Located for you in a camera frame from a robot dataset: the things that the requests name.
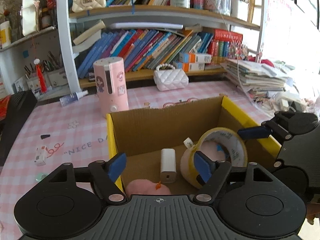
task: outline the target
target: tablecloth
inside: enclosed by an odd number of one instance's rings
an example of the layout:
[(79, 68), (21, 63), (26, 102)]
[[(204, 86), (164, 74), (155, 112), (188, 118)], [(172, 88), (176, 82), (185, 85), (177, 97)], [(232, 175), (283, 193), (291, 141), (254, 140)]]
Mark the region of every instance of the tablecloth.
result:
[[(258, 111), (232, 83), (228, 81), (190, 83), (182, 90), (160, 92), (156, 87), (128, 90), (130, 109), (161, 108), (165, 104), (190, 98), (227, 95), (257, 123), (268, 119)], [(50, 137), (41, 139), (41, 135)], [(60, 102), (36, 107), (21, 129), (0, 175), (1, 240), (16, 240), (21, 233), (13, 215), (15, 203), (35, 184), (36, 175), (50, 173), (65, 162), (74, 167), (87, 166), (95, 160), (108, 160), (107, 124), (102, 117), (97, 95), (82, 98), (61, 107)], [(36, 166), (36, 149), (46, 146), (46, 165)], [(90, 186), (79, 183), (90, 190)]]

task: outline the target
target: table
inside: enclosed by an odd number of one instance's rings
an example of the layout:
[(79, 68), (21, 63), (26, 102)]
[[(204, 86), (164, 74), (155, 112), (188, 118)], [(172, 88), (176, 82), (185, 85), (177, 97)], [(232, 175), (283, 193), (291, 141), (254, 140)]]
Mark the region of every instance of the table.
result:
[[(227, 95), (257, 123), (268, 117), (258, 111), (232, 83), (228, 81), (190, 83), (182, 90), (160, 92), (156, 87), (128, 90), (130, 109), (161, 108), (189, 98), (209, 98)], [(50, 137), (41, 139), (41, 135)], [(61, 107), (60, 102), (36, 107), (21, 129), (0, 175), (1, 240), (21, 237), (15, 222), (15, 203), (35, 184), (40, 172), (50, 173), (65, 162), (74, 167), (87, 166), (95, 160), (108, 160), (107, 123), (100, 113), (97, 95), (81, 98), (78, 102)], [(49, 155), (46, 165), (36, 166), (36, 148), (46, 146)], [(90, 189), (87, 184), (79, 187)]]

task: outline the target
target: tape roll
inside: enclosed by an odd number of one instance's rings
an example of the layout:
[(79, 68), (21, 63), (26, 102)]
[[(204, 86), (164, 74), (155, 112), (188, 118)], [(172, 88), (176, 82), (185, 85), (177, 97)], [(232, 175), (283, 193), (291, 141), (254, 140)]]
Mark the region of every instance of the tape roll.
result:
[(170, 6), (190, 8), (190, 0), (170, 0)]
[(233, 130), (225, 127), (213, 128), (205, 132), (197, 144), (192, 148), (187, 149), (180, 160), (180, 171), (182, 176), (196, 188), (201, 188), (201, 185), (196, 180), (199, 173), (194, 166), (193, 156), (197, 150), (200, 150), (201, 145), (204, 142), (211, 140), (224, 146), (228, 150), (232, 166), (246, 167), (248, 163), (247, 149), (240, 136)]

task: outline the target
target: white button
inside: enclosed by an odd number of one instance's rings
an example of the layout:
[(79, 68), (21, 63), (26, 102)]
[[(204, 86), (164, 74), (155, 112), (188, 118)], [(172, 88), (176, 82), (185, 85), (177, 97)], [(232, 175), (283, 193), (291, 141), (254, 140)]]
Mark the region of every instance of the white button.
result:
[(115, 105), (110, 106), (111, 112), (116, 112), (117, 110), (118, 110), (117, 106), (115, 106)]

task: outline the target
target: pink cylindrical container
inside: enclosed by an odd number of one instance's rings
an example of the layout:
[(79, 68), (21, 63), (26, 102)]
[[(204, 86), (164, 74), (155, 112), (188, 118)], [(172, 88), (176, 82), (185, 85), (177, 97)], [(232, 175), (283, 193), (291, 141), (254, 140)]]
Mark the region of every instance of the pink cylindrical container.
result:
[(93, 63), (101, 113), (129, 110), (124, 64), (121, 57), (101, 58)]

